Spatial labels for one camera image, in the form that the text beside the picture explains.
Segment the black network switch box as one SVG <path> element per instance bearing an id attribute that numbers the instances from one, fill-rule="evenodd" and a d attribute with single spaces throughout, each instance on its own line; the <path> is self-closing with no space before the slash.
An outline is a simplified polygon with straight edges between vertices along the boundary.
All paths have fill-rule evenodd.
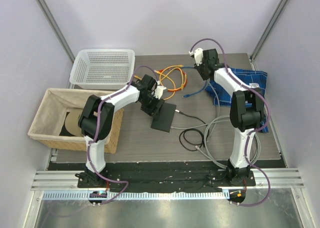
<path id="1" fill-rule="evenodd" d="M 154 130 L 169 133 L 171 125 L 176 112 L 176 105 L 171 103 L 164 103 L 160 108 L 157 119 L 153 119 L 150 127 Z"/>

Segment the blue plaid cloth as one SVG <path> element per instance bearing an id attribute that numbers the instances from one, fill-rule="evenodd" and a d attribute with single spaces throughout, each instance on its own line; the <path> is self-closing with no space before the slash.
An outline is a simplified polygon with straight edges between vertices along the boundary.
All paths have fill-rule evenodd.
<path id="1" fill-rule="evenodd" d="M 266 72 L 238 68 L 230 70 L 247 87 L 255 90 L 260 96 L 265 96 L 268 77 Z M 266 123 L 265 104 L 255 93 L 249 90 L 243 92 L 232 90 L 231 93 L 228 93 L 214 80 L 209 82 L 205 91 L 213 98 L 215 106 L 221 105 L 230 108 L 231 124 L 241 132 L 247 129 L 259 129 Z"/>

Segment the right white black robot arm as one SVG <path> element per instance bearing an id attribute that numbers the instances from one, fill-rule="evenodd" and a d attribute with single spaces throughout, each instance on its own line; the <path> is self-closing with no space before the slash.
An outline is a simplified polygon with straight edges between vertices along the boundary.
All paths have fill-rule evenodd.
<path id="1" fill-rule="evenodd" d="M 230 185 L 240 185 L 250 176 L 254 135 L 265 117 L 262 90 L 246 85 L 227 64 L 219 67 L 216 49 L 198 48 L 189 54 L 194 58 L 194 68 L 201 78 L 214 81 L 231 97 L 229 119 L 234 127 L 234 143 L 225 178 Z"/>

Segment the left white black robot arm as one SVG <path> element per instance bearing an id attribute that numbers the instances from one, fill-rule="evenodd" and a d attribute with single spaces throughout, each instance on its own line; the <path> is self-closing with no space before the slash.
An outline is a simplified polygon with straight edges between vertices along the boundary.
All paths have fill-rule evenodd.
<path id="1" fill-rule="evenodd" d="M 166 89 L 160 81 L 144 75 L 140 80 L 130 80 L 123 88 L 111 94 L 89 96 L 78 119 L 87 155 L 86 169 L 77 175 L 79 179 L 97 188 L 106 183 L 105 143 L 115 113 L 131 103 L 139 102 L 143 112 L 157 119 L 165 102 L 162 95 Z"/>

